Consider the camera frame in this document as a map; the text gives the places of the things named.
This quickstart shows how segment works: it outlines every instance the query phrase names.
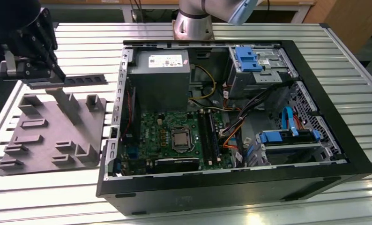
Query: green circuit board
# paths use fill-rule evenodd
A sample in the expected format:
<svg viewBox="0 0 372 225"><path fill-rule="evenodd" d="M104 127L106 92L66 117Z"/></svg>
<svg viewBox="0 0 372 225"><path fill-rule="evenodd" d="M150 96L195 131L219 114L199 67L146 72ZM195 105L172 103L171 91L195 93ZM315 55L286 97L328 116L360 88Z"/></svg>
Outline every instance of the green circuit board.
<svg viewBox="0 0 372 225"><path fill-rule="evenodd" d="M223 118L220 112L212 112L215 127L223 129ZM186 128L190 130L192 148L179 153L172 149L172 131ZM200 170L231 168L230 154L222 155L222 161L212 165L204 163L202 137L199 134L198 112L166 112L142 114L142 141L139 145L139 160L154 160L158 158L194 157L200 159Z"/></svg>

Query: cpu socket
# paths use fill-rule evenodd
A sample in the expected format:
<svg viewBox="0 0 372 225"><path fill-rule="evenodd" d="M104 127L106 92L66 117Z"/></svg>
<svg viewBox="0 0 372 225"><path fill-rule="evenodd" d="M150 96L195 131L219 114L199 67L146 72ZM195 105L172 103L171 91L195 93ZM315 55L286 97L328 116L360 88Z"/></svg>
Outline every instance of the cpu socket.
<svg viewBox="0 0 372 225"><path fill-rule="evenodd" d="M172 149L179 153L192 151L191 130L187 127L174 127Z"/></svg>

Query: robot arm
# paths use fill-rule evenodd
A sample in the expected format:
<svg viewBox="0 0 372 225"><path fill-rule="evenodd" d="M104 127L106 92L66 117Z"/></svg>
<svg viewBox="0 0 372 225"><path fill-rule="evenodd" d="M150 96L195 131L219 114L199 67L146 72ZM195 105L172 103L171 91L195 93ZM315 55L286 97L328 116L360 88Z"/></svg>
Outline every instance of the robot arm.
<svg viewBox="0 0 372 225"><path fill-rule="evenodd" d="M39 1L0 0L2 78L23 80L32 89L106 84L104 75L67 79L58 47L51 13Z"/></svg>
<svg viewBox="0 0 372 225"><path fill-rule="evenodd" d="M234 25L246 23L263 0L180 0L175 23L178 39L207 40L214 36L211 15Z"/></svg>

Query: power supply label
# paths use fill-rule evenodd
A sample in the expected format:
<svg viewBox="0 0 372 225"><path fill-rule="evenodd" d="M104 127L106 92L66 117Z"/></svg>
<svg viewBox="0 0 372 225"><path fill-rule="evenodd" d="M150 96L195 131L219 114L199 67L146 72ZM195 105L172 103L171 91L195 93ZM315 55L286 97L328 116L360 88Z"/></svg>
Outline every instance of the power supply label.
<svg viewBox="0 0 372 225"><path fill-rule="evenodd" d="M148 67L183 67L182 55L152 55L148 58Z"/></svg>

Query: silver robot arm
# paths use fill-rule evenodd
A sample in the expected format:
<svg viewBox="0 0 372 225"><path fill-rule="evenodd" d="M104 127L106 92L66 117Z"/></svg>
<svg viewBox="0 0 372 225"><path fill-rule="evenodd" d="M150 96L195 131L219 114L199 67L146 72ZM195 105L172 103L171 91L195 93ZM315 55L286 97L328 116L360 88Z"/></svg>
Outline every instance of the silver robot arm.
<svg viewBox="0 0 372 225"><path fill-rule="evenodd" d="M214 36L211 15L230 24L242 25L255 6L264 0L180 0L175 23L176 39L207 40Z"/></svg>

